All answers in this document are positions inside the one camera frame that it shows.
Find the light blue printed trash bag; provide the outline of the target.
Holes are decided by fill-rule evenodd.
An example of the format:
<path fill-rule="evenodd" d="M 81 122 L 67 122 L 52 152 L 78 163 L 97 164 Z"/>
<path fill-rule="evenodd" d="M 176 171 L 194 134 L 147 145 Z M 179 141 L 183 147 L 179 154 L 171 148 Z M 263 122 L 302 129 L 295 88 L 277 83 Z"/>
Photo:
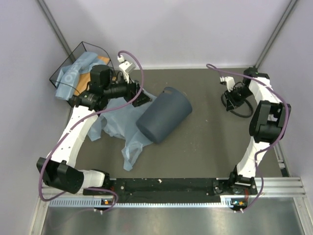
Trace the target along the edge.
<path fill-rule="evenodd" d="M 72 65 L 62 67 L 56 80 L 55 97 L 61 100 L 69 100 L 74 95 L 78 85 L 80 70 L 89 68 L 89 65 L 97 56 L 94 52 L 85 51 Z"/>

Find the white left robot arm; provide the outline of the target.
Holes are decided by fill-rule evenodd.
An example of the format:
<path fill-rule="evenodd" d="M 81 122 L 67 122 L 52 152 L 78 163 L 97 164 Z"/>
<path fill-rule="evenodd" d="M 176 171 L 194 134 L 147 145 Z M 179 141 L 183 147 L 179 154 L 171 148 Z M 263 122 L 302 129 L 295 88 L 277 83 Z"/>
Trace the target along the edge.
<path fill-rule="evenodd" d="M 108 175 L 99 170 L 75 169 L 77 155 L 91 126 L 113 98 L 124 98 L 127 104 L 137 107 L 150 99 L 143 94 L 143 83 L 130 79 L 135 64 L 123 61 L 119 65 L 120 78 L 113 77 L 106 65 L 96 65 L 90 71 L 88 87 L 76 97 L 72 115 L 57 145 L 46 158 L 39 158 L 39 192 L 42 185 L 77 193 L 81 189 L 95 188 L 100 194 L 110 191 Z"/>

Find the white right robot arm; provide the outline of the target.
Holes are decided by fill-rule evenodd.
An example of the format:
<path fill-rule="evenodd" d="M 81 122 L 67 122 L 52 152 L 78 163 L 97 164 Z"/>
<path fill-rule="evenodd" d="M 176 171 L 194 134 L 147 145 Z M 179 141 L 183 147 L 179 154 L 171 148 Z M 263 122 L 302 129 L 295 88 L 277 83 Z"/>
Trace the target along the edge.
<path fill-rule="evenodd" d="M 253 96 L 257 107 L 249 125 L 250 142 L 242 160 L 235 166 L 228 180 L 232 193 L 241 193 L 254 185 L 257 167 L 269 147 L 280 140 L 286 129 L 291 106 L 283 104 L 281 98 L 273 93 L 269 75 L 256 68 L 244 71 L 241 86 L 237 86 L 231 76 L 220 77 L 226 86 L 224 92 L 226 110 L 232 112 Z"/>

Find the dark blue trash bin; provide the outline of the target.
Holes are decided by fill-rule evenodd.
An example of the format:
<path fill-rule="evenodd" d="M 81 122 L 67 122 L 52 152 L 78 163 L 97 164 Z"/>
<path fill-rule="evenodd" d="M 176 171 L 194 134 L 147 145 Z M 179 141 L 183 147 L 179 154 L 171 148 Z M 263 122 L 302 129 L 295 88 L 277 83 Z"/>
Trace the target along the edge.
<path fill-rule="evenodd" d="M 164 141 L 192 113 L 187 97 L 166 87 L 136 121 L 139 131 L 153 143 Z"/>

